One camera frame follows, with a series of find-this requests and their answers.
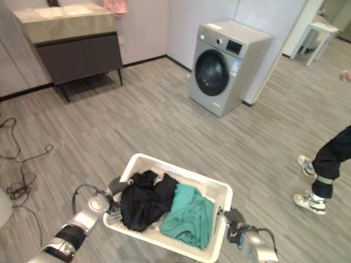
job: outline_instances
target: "washing machine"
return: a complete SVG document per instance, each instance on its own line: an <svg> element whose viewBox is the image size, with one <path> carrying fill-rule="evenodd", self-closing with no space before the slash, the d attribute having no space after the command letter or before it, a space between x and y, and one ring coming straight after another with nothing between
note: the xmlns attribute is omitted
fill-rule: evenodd
<svg viewBox="0 0 351 263"><path fill-rule="evenodd" d="M190 97L218 117L239 106L271 40L272 36L234 21L201 24Z"/></svg>

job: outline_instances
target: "teal cloth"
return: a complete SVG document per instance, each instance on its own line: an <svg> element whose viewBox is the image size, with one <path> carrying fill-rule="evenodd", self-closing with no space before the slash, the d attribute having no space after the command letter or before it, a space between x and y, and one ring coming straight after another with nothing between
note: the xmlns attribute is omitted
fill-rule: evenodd
<svg viewBox="0 0 351 263"><path fill-rule="evenodd" d="M178 184L174 193L161 232L192 247L206 248L212 233L213 203L190 185Z"/></svg>

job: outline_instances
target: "person's hand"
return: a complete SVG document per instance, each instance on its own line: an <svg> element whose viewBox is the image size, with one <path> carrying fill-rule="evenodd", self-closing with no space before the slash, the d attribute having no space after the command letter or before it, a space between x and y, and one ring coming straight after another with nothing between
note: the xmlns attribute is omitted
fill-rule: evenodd
<svg viewBox="0 0 351 263"><path fill-rule="evenodd" d="M341 81L346 79L348 82L351 83L351 70L346 70L346 71L341 72L339 78Z"/></svg>

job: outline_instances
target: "baseboard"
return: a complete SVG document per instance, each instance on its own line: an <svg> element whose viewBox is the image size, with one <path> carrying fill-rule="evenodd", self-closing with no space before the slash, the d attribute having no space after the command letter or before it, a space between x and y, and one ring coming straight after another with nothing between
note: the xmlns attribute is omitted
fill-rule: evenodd
<svg viewBox="0 0 351 263"><path fill-rule="evenodd" d="M170 56L166 55L166 58L168 58L171 62L176 63L179 67L182 67L183 69L191 72L191 69L189 69L188 67L184 66L182 63L178 62L177 60L175 60L174 58L171 58Z"/></svg>
<svg viewBox="0 0 351 263"><path fill-rule="evenodd" d="M22 95L26 95L28 93L37 92L38 90L47 89L47 88L50 88L50 87L53 87L53 86L54 86L54 83L50 82L48 84L40 85L40 86L37 86L37 87L34 87L34 88L22 90L20 92L16 92L16 93L13 93L13 94L10 94L10 95L2 96L2 97L0 97L0 102L1 101L6 101L6 100L9 100L9 99L13 99L15 97L19 97L19 96L22 96Z"/></svg>
<svg viewBox="0 0 351 263"><path fill-rule="evenodd" d="M154 60L157 60L157 59L164 59L166 57L167 57L167 55L156 56L156 57L151 58L151 59L144 59L144 60L140 60L140 61L136 61L136 62L125 64L125 65L123 65L123 67L131 67L131 66L143 64L143 63L146 63L146 62L154 61Z"/></svg>
<svg viewBox="0 0 351 263"><path fill-rule="evenodd" d="M338 37L340 40L342 40L342 41L345 41L345 42L347 42L347 43L350 43L351 44L351 41L350 40L348 40L348 39L345 39L345 38L342 38L342 37Z"/></svg>
<svg viewBox="0 0 351 263"><path fill-rule="evenodd" d="M123 65L123 67L131 67L131 66L143 64L143 63L146 63L146 62L151 62L151 61L154 61L154 60L157 60L157 59L164 59L164 58L168 58L170 61L176 63L178 66L180 66L183 69L191 72L191 69L187 68L186 66L184 66L181 63L179 63L177 60L174 60L173 58L171 58L168 55L162 55L162 56L157 56L157 57L154 57L154 58L151 58L151 59L145 59L145 60L140 60L140 61L136 61L136 62L133 62L133 63L128 63L128 64ZM6 95L6 96L3 96L3 97L0 97L0 102L1 101L6 101L6 100L9 100L9 99L13 99L15 97L22 96L22 95L25 95L25 94L28 94L28 93L36 92L38 90L47 89L47 88L50 88L50 87L53 87L53 86L54 86L54 83L51 82L51 83L44 84L44 85L41 85L41 86L38 86L38 87L22 90L21 92L16 92L16 93L13 93L13 94L10 94L10 95Z"/></svg>
<svg viewBox="0 0 351 263"><path fill-rule="evenodd" d="M252 107L254 105L254 104L250 104L250 103L246 102L245 100L243 100L242 103L247 107Z"/></svg>

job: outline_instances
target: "black pants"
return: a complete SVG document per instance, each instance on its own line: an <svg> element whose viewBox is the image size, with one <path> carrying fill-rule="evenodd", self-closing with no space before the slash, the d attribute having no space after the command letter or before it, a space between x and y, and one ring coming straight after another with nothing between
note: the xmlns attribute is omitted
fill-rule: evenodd
<svg viewBox="0 0 351 263"><path fill-rule="evenodd" d="M335 180L340 176L340 164L351 159L351 126L324 145L312 162L316 173L323 178ZM333 185L315 180L312 191L320 197L331 198Z"/></svg>

